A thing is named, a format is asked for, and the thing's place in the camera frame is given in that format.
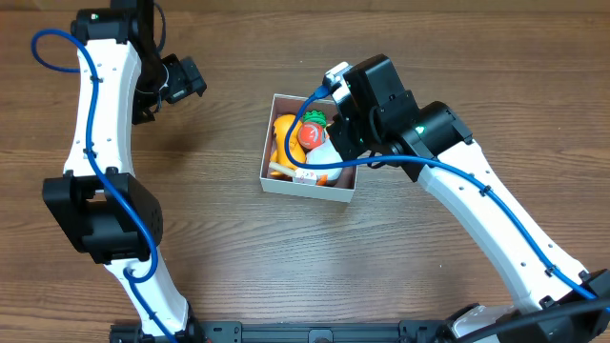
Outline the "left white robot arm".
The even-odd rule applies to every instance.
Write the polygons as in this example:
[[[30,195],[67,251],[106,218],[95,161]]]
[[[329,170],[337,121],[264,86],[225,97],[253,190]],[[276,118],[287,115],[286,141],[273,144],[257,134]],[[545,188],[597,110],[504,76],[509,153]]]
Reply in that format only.
[[[76,46],[80,93],[62,174],[43,200],[72,246],[122,285],[140,321],[114,325],[112,342],[201,342],[204,331],[162,258],[163,214],[135,177],[132,128],[164,104],[207,88],[194,61],[164,55],[166,21],[152,0],[83,9],[66,38]]]

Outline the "white plush duck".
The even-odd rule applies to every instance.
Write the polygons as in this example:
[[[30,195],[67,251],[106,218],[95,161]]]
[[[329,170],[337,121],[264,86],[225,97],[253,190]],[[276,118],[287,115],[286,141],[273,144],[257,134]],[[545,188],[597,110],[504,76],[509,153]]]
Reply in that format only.
[[[320,146],[312,149],[306,154],[308,165],[329,165],[342,162],[340,154],[336,151],[330,138],[327,138]],[[341,168],[315,170],[317,176],[326,177],[325,186],[334,186],[340,175]]]

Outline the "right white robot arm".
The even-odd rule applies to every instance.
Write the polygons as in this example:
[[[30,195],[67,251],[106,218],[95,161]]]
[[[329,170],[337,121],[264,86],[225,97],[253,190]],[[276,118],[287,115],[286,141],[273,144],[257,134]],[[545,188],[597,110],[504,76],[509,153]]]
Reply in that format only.
[[[402,168],[458,220],[510,293],[507,306],[451,318],[453,340],[588,342],[608,328],[608,271],[587,271],[542,230],[448,105],[420,106],[382,54],[336,65],[323,85],[337,107],[329,134],[341,159]]]

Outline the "orange dinosaur toy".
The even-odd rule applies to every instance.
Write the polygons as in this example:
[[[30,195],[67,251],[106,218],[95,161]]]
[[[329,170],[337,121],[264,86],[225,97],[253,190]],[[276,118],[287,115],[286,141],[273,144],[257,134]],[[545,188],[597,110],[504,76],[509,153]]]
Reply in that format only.
[[[289,147],[290,155],[294,161],[301,164],[306,162],[306,153],[296,138],[296,134],[302,126],[301,121],[297,120],[293,130],[289,131],[294,121],[294,114],[283,114],[279,115],[273,122],[275,151],[270,157],[271,162],[275,162],[293,171],[297,169],[297,166],[288,158],[286,147]]]

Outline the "wooden pig rattle drum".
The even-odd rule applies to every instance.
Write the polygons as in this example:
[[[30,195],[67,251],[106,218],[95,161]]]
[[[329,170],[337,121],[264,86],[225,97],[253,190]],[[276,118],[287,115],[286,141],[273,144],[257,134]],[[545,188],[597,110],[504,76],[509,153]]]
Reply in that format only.
[[[290,177],[295,183],[316,185],[318,181],[315,172],[307,169],[296,168],[293,170],[276,162],[270,162],[269,168],[273,172],[278,172],[281,176]]]

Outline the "green round toy wheel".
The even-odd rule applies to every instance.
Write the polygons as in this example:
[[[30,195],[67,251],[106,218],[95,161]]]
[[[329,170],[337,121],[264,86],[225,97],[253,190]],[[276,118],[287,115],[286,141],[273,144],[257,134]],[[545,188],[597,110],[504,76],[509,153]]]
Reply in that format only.
[[[301,121],[303,124],[308,123],[308,122],[316,123],[323,129],[325,129],[327,127],[327,117],[323,111],[318,111],[318,110],[306,111],[303,114]]]

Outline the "orange round ball toy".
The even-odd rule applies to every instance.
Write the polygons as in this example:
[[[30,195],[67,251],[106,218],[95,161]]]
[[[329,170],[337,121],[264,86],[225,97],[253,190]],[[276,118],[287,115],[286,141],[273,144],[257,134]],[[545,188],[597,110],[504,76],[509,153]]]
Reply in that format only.
[[[298,130],[296,138],[304,149],[313,150],[326,141],[326,132],[315,122],[305,122]]]

